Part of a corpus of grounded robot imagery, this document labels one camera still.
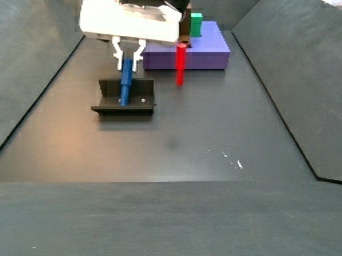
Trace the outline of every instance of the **green block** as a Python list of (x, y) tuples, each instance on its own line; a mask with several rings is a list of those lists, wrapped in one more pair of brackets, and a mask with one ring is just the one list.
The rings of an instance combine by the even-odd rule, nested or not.
[(202, 21), (203, 21), (202, 13), (191, 13), (191, 30), (190, 30), (191, 37), (202, 36), (202, 33), (200, 33)]

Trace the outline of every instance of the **dark gray surface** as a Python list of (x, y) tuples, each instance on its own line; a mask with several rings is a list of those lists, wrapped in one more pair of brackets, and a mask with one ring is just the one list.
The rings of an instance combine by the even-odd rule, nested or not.
[(341, 256), (341, 197), (282, 180), (0, 184), (1, 254)]
[(97, 79), (119, 77), (107, 45), (84, 40), (0, 153), (1, 181), (314, 180), (231, 33), (227, 71), (139, 70), (151, 119), (99, 118)]
[(252, 9), (259, 0), (191, 0), (194, 11), (204, 15), (204, 19), (216, 20), (222, 29), (231, 30)]
[(81, 39), (75, 1), (0, 0), (0, 146)]
[(321, 0), (262, 0), (234, 29), (317, 175), (339, 181), (341, 24)]

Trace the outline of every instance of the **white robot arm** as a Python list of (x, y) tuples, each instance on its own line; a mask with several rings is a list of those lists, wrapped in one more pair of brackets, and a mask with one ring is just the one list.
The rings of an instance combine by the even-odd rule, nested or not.
[(175, 44), (179, 38), (179, 22), (190, 0), (83, 0), (80, 29), (87, 37), (112, 41), (122, 70), (123, 40), (136, 41), (132, 71), (143, 59), (146, 41)]

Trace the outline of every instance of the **gray floor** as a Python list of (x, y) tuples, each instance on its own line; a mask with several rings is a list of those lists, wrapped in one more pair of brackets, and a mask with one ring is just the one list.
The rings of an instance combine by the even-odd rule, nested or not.
[[(341, 255), (341, 186), (314, 180), (230, 34), (227, 40), (226, 73), (187, 73), (182, 91), (174, 74), (148, 73), (158, 111), (151, 121), (130, 123), (99, 122), (89, 111), (96, 78), (112, 73), (103, 45), (83, 42), (1, 153), (1, 180), (35, 181), (0, 183), (3, 255)], [(96, 140), (102, 145), (88, 148)], [(131, 161), (120, 165), (126, 151)], [(114, 164), (112, 172), (100, 159)], [(143, 175), (151, 181), (226, 181), (40, 183), (143, 181)]]
[(314, 180), (231, 33), (227, 41), (227, 71), (187, 71), (182, 89), (174, 71), (139, 71), (155, 80), (156, 111), (122, 121), (89, 110), (97, 79), (119, 73), (107, 44), (84, 40), (0, 153), (0, 180)]

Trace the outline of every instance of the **black stand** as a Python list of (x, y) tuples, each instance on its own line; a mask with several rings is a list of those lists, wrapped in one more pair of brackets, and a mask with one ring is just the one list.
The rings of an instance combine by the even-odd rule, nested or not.
[(120, 79), (100, 80), (102, 101), (91, 109), (99, 114), (152, 114), (155, 106), (154, 80), (132, 79), (128, 106), (120, 106)]

